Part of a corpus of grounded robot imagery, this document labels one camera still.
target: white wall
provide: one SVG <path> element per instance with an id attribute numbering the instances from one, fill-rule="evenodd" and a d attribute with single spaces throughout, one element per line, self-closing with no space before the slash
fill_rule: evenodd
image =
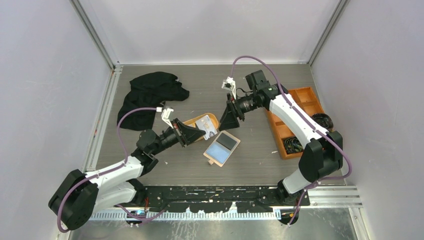
<path id="1" fill-rule="evenodd" d="M 339 0 L 82 0 L 121 64 L 306 63 Z"/>
<path id="2" fill-rule="evenodd" d="M 423 239 L 424 1 L 350 1 L 313 65 L 378 240 Z"/>
<path id="3" fill-rule="evenodd" d="M 111 71 L 68 0 L 0 1 L 0 29 L 0 239 L 54 239 Z"/>

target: card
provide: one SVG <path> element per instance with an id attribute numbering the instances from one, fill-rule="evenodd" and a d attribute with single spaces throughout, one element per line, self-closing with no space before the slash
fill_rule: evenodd
<path id="1" fill-rule="evenodd" d="M 210 139 L 211 137 L 215 136 L 218 131 L 214 127 L 214 124 L 211 121 L 211 118 L 209 115 L 203 116 L 199 120 L 196 121 L 196 126 L 200 129 L 206 132 L 206 134 L 203 136 L 205 140 Z"/>

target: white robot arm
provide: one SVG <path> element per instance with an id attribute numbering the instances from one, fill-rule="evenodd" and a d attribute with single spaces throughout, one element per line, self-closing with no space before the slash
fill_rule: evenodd
<path id="1" fill-rule="evenodd" d="M 85 174 L 76 169 L 66 176 L 48 206 L 69 230 L 78 229 L 100 210 L 121 203 L 143 205 L 146 188 L 136 178 L 155 167 L 158 160 L 154 155 L 177 143 L 183 147 L 190 145 L 206 134 L 183 124 L 178 118 L 169 120 L 173 109 L 160 110 L 162 120 L 170 127 L 160 135 L 151 129 L 143 130 L 137 149 L 126 160 Z"/>
<path id="2" fill-rule="evenodd" d="M 293 100 L 289 91 L 277 84 L 271 85 L 262 70 L 253 72 L 246 77 L 252 93 L 241 98 L 227 94 L 227 106 L 220 120 L 219 130 L 238 128 L 238 119 L 244 121 L 245 113 L 264 107 L 279 117 L 298 138 L 303 147 L 299 168 L 290 176 L 278 183 L 281 198 L 298 194 L 306 186 L 339 170 L 343 165 L 342 154 L 326 141 L 319 133 L 325 133 L 340 148 L 343 147 L 342 136 L 337 132 L 328 132 L 317 124 Z M 223 81 L 223 89 L 234 89 L 234 81 L 227 78 Z"/>

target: purple cable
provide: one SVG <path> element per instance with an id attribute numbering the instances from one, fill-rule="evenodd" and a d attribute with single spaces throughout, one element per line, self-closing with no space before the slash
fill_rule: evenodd
<path id="1" fill-rule="evenodd" d="M 283 88 L 281 87 L 281 82 L 279 80 L 279 78 L 277 77 L 277 74 L 271 69 L 270 66 L 268 66 L 268 64 L 266 64 L 264 61 L 262 61 L 261 59 L 255 57 L 255 56 L 249 56 L 249 55 L 243 55 L 243 56 L 239 56 L 237 57 L 233 62 L 232 62 L 232 67 L 231 67 L 231 73 L 229 74 L 229 77 L 232 78 L 233 77 L 233 73 L 234 73 L 234 68 L 236 66 L 236 63 L 238 60 L 240 59 L 253 59 L 258 61 L 259 63 L 261 63 L 265 68 L 267 68 L 272 76 L 274 76 L 275 80 L 277 81 L 277 86 L 279 89 L 279 92 L 281 93 L 282 97 L 284 98 L 284 100 L 288 103 L 288 105 L 291 107 L 292 106 L 292 102 L 286 97 L 286 95 L 283 92 Z"/>
<path id="2" fill-rule="evenodd" d="M 88 182 L 88 181 L 90 181 L 91 179 L 95 179 L 95 178 L 98 178 L 98 177 L 100 177 L 100 176 L 103 176 L 103 175 L 105 175 L 105 174 L 109 174 L 109 173 L 111 173 L 111 172 L 113 172 L 113 171 L 116 171 L 116 170 L 118 170 L 118 169 L 122 168 L 123 166 L 125 166 L 125 164 L 127 164 L 127 162 L 128 162 L 128 156 L 129 156 L 129 155 L 128 155 L 127 149 L 126 149 L 126 148 L 125 148 L 125 146 L 124 146 L 124 142 L 122 141 L 122 138 L 121 138 L 120 126 L 121 126 L 122 121 L 123 121 L 126 117 L 128 117 L 128 115 L 130 115 L 130 114 L 132 114 L 132 113 L 135 113 L 135 112 L 138 112 L 138 111 L 144 111 L 144 110 L 156 111 L 156 108 L 155 108 L 155 107 L 140 107 L 140 108 L 136 108 L 136 109 L 134 109 L 134 110 L 131 110 L 131 111 L 127 112 L 127 113 L 126 113 L 126 114 L 125 114 L 125 115 L 124 115 L 124 116 L 123 116 L 123 117 L 119 120 L 118 125 L 117 125 L 117 127 L 116 127 L 116 133 L 118 134 L 118 139 L 119 139 L 120 145 L 122 146 L 123 151 L 124 151 L 124 153 L 125 153 L 125 160 L 124 160 L 124 162 L 123 162 L 121 165 L 119 165 L 119 166 L 116 166 L 116 167 L 111 168 L 111 169 L 109 169 L 109 170 L 106 170 L 106 171 L 104 171 L 104 172 L 100 172 L 100 173 L 99 173 L 99 174 L 97 174 L 97 175 L 93 175 L 93 176 L 90 176 L 90 177 L 87 177 L 87 178 L 85 178 L 85 179 L 81 180 L 80 182 L 78 182 L 77 184 L 75 184 L 73 187 L 71 187 L 71 189 L 69 189 L 69 191 L 65 194 L 65 196 L 64 196 L 64 197 L 63 197 L 63 199 L 62 199 L 62 202 L 60 203 L 59 210 L 57 211 L 57 220 L 56 220 L 57 228 L 59 229 L 59 231 L 60 231 L 61 233 L 67 233 L 67 232 L 69 232 L 69 229 L 64 229 L 64 228 L 62 227 L 61 219 L 62 219 L 62 211 L 64 210 L 64 205 L 65 205 L 66 201 L 68 200 L 69 196 L 71 195 L 71 193 L 72 193 L 73 191 L 75 191 L 75 189 L 77 189 L 79 186 L 81 186 L 82 184 L 84 184 L 85 182 Z"/>
<path id="3" fill-rule="evenodd" d="M 309 189 L 313 189 L 316 186 L 318 186 L 317 182 L 321 181 L 321 180 L 339 180 L 339 179 L 345 179 L 347 177 L 349 177 L 352 173 L 352 162 L 349 159 L 348 155 L 345 153 L 345 151 L 343 151 L 331 138 L 329 138 L 326 134 L 322 133 L 321 131 L 317 130 L 317 128 L 301 113 L 301 111 L 299 109 L 297 109 L 297 107 L 293 106 L 292 102 L 289 100 L 289 98 L 286 96 L 286 94 L 283 92 L 283 89 L 281 87 L 281 82 L 279 80 L 279 78 L 277 77 L 276 73 L 271 69 L 270 66 L 268 66 L 264 61 L 260 60 L 257 57 L 254 56 L 249 56 L 249 55 L 243 55 L 243 56 L 239 56 L 237 57 L 233 62 L 232 62 L 232 67 L 231 67 L 231 73 L 230 73 L 230 78 L 233 77 L 234 74 L 234 68 L 236 66 L 236 62 L 239 59 L 243 59 L 243 58 L 248 58 L 248 59 L 253 59 L 258 61 L 259 63 L 261 63 L 262 65 L 264 65 L 270 72 L 271 74 L 274 76 L 275 80 L 277 81 L 277 86 L 278 89 L 282 95 L 282 97 L 284 98 L 284 100 L 286 101 L 286 103 L 293 108 L 293 110 L 303 119 L 303 121 L 316 133 L 318 133 L 321 137 L 323 137 L 327 142 L 329 142 L 335 149 L 337 149 L 337 151 L 339 151 L 341 153 L 341 155 L 344 157 L 344 159 L 346 160 L 347 166 L 348 166 L 348 171 L 345 175 L 343 176 L 327 176 L 327 177 L 323 177 L 319 180 L 317 180 L 316 182 L 312 182 L 311 184 L 309 184 L 308 186 L 306 186 L 304 188 L 304 191 L 300 197 L 299 202 L 297 203 L 297 207 L 296 210 L 294 211 L 294 215 L 293 217 L 291 217 L 290 221 L 288 222 L 288 226 L 290 227 L 290 224 L 293 222 L 293 220 L 295 219 L 296 214 L 298 213 L 299 209 L 300 209 L 300 205 L 301 205 L 301 200 L 303 198 L 303 196 L 305 195 L 306 190 Z"/>
<path id="4" fill-rule="evenodd" d="M 144 224 L 144 223 L 150 223 L 151 221 L 153 221 L 153 219 L 159 217 L 161 214 L 163 214 L 165 212 L 165 209 L 163 209 L 163 210 L 161 210 L 160 212 L 158 212 L 156 215 L 154 215 L 152 217 L 140 217 L 140 216 L 136 216 L 136 215 L 132 214 L 130 211 L 128 211 L 125 207 L 123 207 L 120 204 L 117 204 L 116 206 L 120 207 L 131 218 L 142 221 L 141 225 Z"/>

